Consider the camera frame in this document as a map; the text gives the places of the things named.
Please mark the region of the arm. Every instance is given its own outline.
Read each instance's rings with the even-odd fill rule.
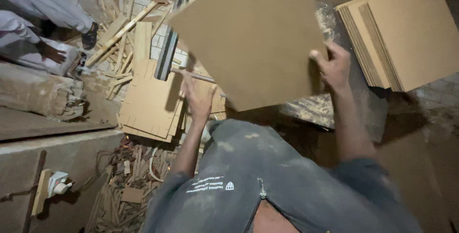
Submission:
[[[30,29],[30,27],[33,27],[30,22],[11,11],[0,11],[0,17],[0,37],[5,33],[15,33],[21,39],[35,44],[43,60],[49,58],[57,63],[64,62],[65,56],[61,54],[65,54],[65,52],[57,50],[43,42],[41,38]]]
[[[327,43],[330,61],[316,50],[310,56],[320,69],[323,80],[332,89],[335,108],[336,139],[341,161],[375,158],[376,149],[361,121],[349,86],[350,55],[334,42]]]
[[[209,118],[210,110],[212,108],[212,98],[215,94],[215,90],[217,89],[217,85],[214,85],[209,90],[205,98],[198,99],[194,93],[194,85],[191,81],[191,76],[186,72],[182,73],[182,75],[184,77],[182,90],[184,91],[188,105],[190,106],[191,118],[193,120],[171,171],[175,173],[185,172],[190,177],[193,177],[195,174],[202,131],[204,130],[204,126],[206,126],[207,119]]]

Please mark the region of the stack of fiberboard sheets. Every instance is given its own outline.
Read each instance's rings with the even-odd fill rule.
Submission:
[[[336,10],[370,86],[409,91],[459,71],[445,0],[353,0]]]

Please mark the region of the hand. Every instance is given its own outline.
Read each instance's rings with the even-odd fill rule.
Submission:
[[[217,90],[217,85],[213,85],[212,88],[209,89],[207,95],[204,98],[199,99],[195,95],[195,83],[191,81],[191,75],[189,75],[186,71],[182,71],[181,74],[183,75],[182,90],[185,93],[188,105],[190,106],[193,121],[205,124],[212,109],[212,99],[213,95],[215,95],[215,91]]]
[[[311,59],[317,62],[320,75],[326,84],[333,91],[341,92],[349,88],[350,54],[336,43],[329,41],[325,43],[328,50],[329,61],[326,61],[317,50],[309,54]]]
[[[59,64],[65,61],[65,56],[61,54],[66,54],[65,51],[57,50],[56,48],[48,45],[47,43],[40,41],[37,44],[37,48],[39,53],[42,56],[42,60],[44,61],[46,58],[49,58]]]

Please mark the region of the black sandal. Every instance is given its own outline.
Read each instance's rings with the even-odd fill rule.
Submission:
[[[83,43],[83,48],[85,50],[91,50],[94,48],[95,42],[97,41],[97,30],[98,29],[99,29],[99,25],[93,22],[91,29],[81,36],[81,42]]]

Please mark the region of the dark gray t-shirt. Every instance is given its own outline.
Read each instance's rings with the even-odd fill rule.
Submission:
[[[301,232],[422,232],[374,160],[327,171],[272,128],[226,120],[194,178],[169,174],[152,200],[144,232],[251,232],[266,198]]]

